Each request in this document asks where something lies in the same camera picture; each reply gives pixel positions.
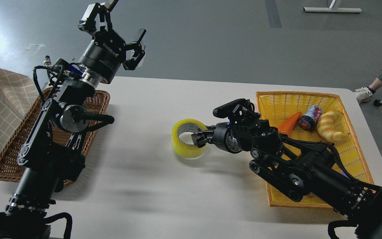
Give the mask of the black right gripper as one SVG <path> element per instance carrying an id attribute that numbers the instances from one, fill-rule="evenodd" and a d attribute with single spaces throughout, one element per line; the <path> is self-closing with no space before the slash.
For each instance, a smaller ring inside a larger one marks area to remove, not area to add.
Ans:
<path id="1" fill-rule="evenodd" d="M 221 122 L 211 126 L 198 125 L 197 132 L 193 133 L 191 138 L 193 144 L 198 148 L 203 148 L 208 143 L 229 153 L 242 152 L 238 140 L 232 133 L 231 123 L 229 122 Z"/>

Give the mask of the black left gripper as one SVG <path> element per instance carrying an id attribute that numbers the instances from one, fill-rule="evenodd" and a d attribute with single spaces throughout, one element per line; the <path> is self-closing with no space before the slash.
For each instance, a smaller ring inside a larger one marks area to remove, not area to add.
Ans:
<path id="1" fill-rule="evenodd" d="M 112 82 L 121 64 L 125 70 L 135 70 L 146 54 L 142 43 L 146 29 L 139 29 L 129 44 L 113 30 L 110 14 L 117 3 L 106 0 L 88 5 L 78 24 L 79 30 L 94 38 L 77 63 L 99 74 L 105 84 Z M 126 59 L 128 51 L 133 51 L 130 59 Z"/>

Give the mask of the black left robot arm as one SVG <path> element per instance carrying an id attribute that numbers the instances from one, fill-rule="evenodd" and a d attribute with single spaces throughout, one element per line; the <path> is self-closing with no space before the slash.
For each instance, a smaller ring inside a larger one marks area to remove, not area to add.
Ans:
<path id="1" fill-rule="evenodd" d="M 83 103 L 94 97 L 99 83 L 109 84 L 122 66 L 135 70 L 145 56 L 140 29 L 132 43 L 113 29 L 110 14 L 118 2 L 90 4 L 78 28 L 92 40 L 77 62 L 46 56 L 33 69 L 41 99 L 41 111 L 19 150 L 17 163 L 26 169 L 4 212 L 0 212 L 0 239 L 48 239 L 50 224 L 66 220 L 64 239 L 72 232 L 72 216 L 46 216 L 55 204 L 52 195 L 63 189 L 64 180 L 75 181 L 85 168 L 82 148 L 85 136 L 108 124 L 114 117 L 88 112 Z"/>

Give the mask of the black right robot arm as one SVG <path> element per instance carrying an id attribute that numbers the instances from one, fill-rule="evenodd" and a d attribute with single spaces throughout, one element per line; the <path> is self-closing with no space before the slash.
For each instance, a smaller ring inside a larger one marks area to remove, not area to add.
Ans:
<path id="1" fill-rule="evenodd" d="M 228 121 L 199 127 L 191 135 L 195 146 L 208 143 L 229 153 L 248 151 L 253 157 L 250 169 L 292 201 L 313 193 L 347 216 L 329 223 L 331 239 L 337 238 L 337 227 L 355 227 L 358 239 L 382 239 L 382 187 L 350 175 L 333 144 L 280 134 L 246 99 L 215 108 L 213 115 Z"/>

